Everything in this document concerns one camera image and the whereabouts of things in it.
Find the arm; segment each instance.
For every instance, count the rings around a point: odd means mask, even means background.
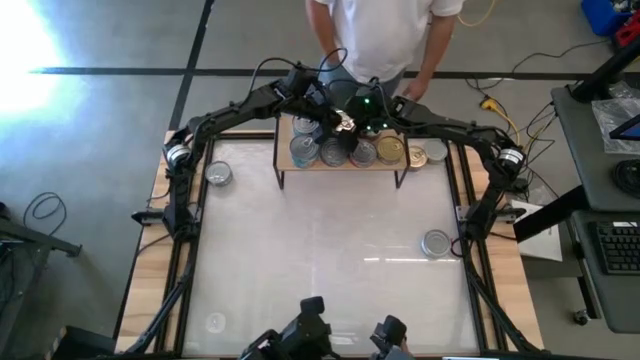
[[[424,58],[418,73],[418,79],[423,82],[429,82],[436,71],[436,66],[442,60],[444,52],[449,46],[453,27],[455,25],[455,16],[433,16],[431,20],[431,29],[427,37],[427,46],[424,51]]]
[[[318,2],[317,0],[307,0],[307,17],[313,32],[316,34],[322,51],[325,54],[336,49],[334,41],[335,30],[333,28],[333,20],[329,14],[329,6],[326,4],[327,0]],[[329,63],[337,64],[340,62],[340,57],[337,52],[334,52],[329,60]]]
[[[440,60],[442,60],[442,57],[449,46],[455,21],[455,15],[433,15],[431,29],[429,30],[429,35],[427,37],[427,46],[424,51],[424,58],[422,59],[422,65],[420,66],[420,72],[418,73],[418,77],[409,83],[409,86],[407,86],[403,95],[407,96],[411,100],[418,101],[427,91],[429,81],[431,81],[433,73],[436,71],[436,67],[440,63]]]

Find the white t-shirt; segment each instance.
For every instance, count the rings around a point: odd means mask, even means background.
[[[413,62],[429,12],[456,15],[464,0],[315,0],[329,6],[345,69],[359,82],[394,78]]]

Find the keyboard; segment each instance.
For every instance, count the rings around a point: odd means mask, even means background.
[[[589,230],[605,274],[640,275],[640,228],[628,222],[593,222]]]

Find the white table surface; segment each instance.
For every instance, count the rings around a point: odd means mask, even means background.
[[[185,356],[237,356],[315,295],[339,354],[375,351],[369,336],[388,314],[414,354],[477,352],[462,263],[420,250],[428,230],[457,234],[444,164],[399,190],[392,172],[371,171],[287,172],[280,190],[272,156],[273,141],[216,143],[234,180],[207,194]]]

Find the yellow cable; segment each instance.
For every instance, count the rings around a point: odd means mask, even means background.
[[[503,119],[505,119],[509,123],[509,126],[511,126],[513,131],[516,132],[516,145],[520,146],[520,132],[518,132],[518,128],[516,127],[516,124],[514,124],[513,120],[509,119],[509,117],[507,115],[505,115],[505,113],[503,113],[502,111],[500,111],[500,109],[498,109],[496,107],[492,106],[491,110],[493,112],[495,112],[496,114],[500,115],[500,117],[502,117]]]
[[[466,27],[475,27],[475,26],[481,25],[483,22],[485,22],[489,18],[489,15],[491,15],[491,12],[493,11],[493,8],[496,5],[496,1],[497,0],[491,0],[491,5],[489,6],[489,10],[487,10],[487,13],[484,14],[484,16],[482,17],[482,19],[480,19],[480,21],[473,24],[469,24],[469,23],[466,23],[464,20],[462,20],[462,17],[459,14],[458,14],[458,20],[460,20],[460,23]]]

